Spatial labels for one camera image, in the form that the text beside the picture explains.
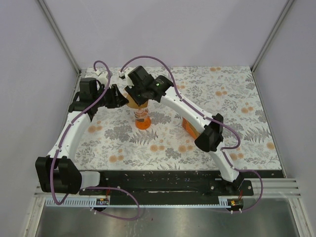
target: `orange box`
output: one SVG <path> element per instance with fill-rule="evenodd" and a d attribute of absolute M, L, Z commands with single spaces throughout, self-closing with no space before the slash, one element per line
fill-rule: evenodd
<path fill-rule="evenodd" d="M 199 132 L 185 118 L 182 118 L 182 127 L 194 138 L 197 139 Z"/>

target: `table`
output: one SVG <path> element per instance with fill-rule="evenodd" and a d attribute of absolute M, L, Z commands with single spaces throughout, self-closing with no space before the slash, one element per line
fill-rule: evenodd
<path fill-rule="evenodd" d="M 110 68 L 124 96 L 126 81 L 119 68 Z M 145 68 L 154 77 L 167 76 L 162 67 Z M 212 114 L 220 113 L 224 123 L 241 137 L 241 146 L 228 151 L 235 167 L 281 170 L 267 119 L 249 67 L 171 67 L 179 90 Z M 88 68 L 85 77 L 97 77 Z M 133 111 L 123 106 L 100 108 L 82 136 L 74 164 L 79 170 L 217 170 L 212 156 L 199 150 L 181 126 L 181 117 L 165 105 L 149 102 L 152 125 L 139 130 Z M 225 144 L 236 138 L 223 131 Z"/>

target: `gray floor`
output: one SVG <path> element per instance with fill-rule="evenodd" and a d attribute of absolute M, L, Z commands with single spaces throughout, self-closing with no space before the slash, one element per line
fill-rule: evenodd
<path fill-rule="evenodd" d="M 45 207 L 38 237 L 298 237 L 286 200 L 264 199 L 250 212 L 218 213 L 204 208 L 142 209 L 137 221 L 94 215 L 88 209 Z M 135 209 L 105 210 L 131 217 Z"/>

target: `orange bottle base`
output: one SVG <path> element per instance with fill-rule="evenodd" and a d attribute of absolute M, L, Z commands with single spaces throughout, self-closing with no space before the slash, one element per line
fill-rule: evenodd
<path fill-rule="evenodd" d="M 143 122 L 140 122 L 140 121 L 138 121 L 138 120 L 135 120 L 135 125 L 136 125 L 136 127 L 137 127 L 138 129 L 140 129 L 140 130 L 145 130 L 145 129 L 149 128 L 151 124 L 152 124 L 152 121 L 151 121 L 151 119 L 150 119 L 149 116 L 147 116 L 147 117 L 144 119 Z"/>

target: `white wall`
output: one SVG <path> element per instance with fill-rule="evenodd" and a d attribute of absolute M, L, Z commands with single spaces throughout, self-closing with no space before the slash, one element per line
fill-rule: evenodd
<path fill-rule="evenodd" d="M 256 73 L 290 177 L 316 229 L 316 1 L 297 1 Z"/>
<path fill-rule="evenodd" d="M 252 65 L 286 0 L 46 0 L 82 68 Z M 143 65 L 157 65 L 152 60 Z"/>
<path fill-rule="evenodd" d="M 0 232 L 17 237 L 76 75 L 35 0 L 0 7 Z"/>

